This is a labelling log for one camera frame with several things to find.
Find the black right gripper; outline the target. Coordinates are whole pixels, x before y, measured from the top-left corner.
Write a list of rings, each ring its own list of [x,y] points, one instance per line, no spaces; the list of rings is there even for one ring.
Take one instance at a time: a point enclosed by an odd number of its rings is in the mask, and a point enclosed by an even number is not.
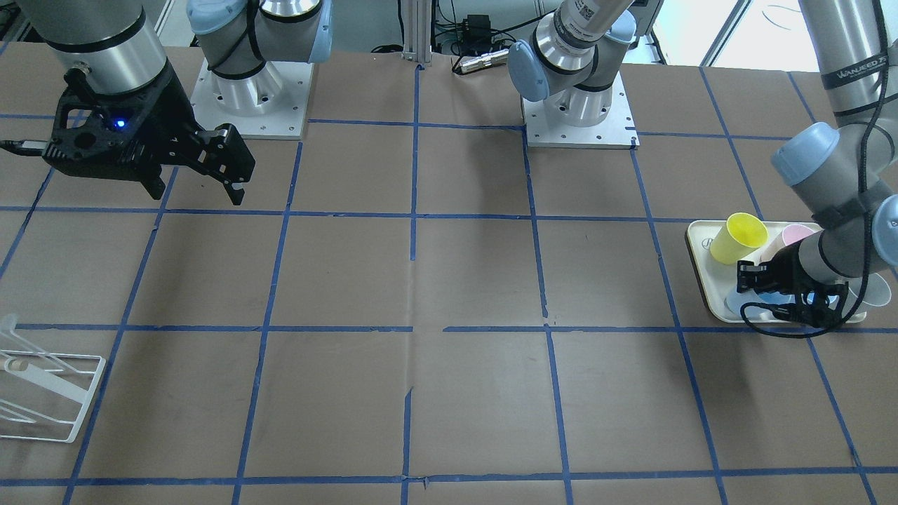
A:
[[[70,177],[138,182],[153,199],[166,191],[164,164],[188,166],[221,182],[231,204],[243,204],[256,160],[235,125],[201,130],[173,64],[121,95],[94,90],[80,67],[64,80],[42,151],[49,166]]]

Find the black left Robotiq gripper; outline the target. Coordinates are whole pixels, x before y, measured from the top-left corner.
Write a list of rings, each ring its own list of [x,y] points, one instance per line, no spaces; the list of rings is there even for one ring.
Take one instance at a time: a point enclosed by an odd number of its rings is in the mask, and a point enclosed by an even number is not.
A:
[[[811,277],[800,263],[800,245],[797,242],[783,248],[767,262],[755,264],[737,262],[737,292],[753,290],[755,293],[779,292],[784,295],[840,295],[846,297],[844,283],[821,283]],[[768,309],[771,304],[747,303],[748,307]]]

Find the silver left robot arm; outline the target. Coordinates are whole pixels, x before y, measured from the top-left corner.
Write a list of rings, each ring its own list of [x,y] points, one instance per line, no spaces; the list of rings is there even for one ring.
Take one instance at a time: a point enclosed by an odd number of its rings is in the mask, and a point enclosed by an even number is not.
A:
[[[547,105],[575,128],[606,118],[610,89],[637,22],[629,1],[564,1],[514,42],[508,71],[519,95]],[[760,263],[744,255],[737,307],[814,328],[842,323],[859,308],[850,282],[896,265],[896,194],[880,173],[896,162],[896,41],[880,1],[802,1],[836,126],[817,122],[772,156],[782,181],[819,231]]]

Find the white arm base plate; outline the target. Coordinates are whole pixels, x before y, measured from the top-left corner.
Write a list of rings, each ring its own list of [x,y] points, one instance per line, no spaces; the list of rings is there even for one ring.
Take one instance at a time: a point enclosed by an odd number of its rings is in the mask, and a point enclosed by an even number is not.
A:
[[[245,140],[301,140],[304,137],[316,65],[267,62],[240,80],[199,72],[190,102],[205,129],[230,123]]]
[[[641,144],[622,76],[610,88],[570,88],[541,102],[521,99],[527,144],[535,148],[635,149]]]

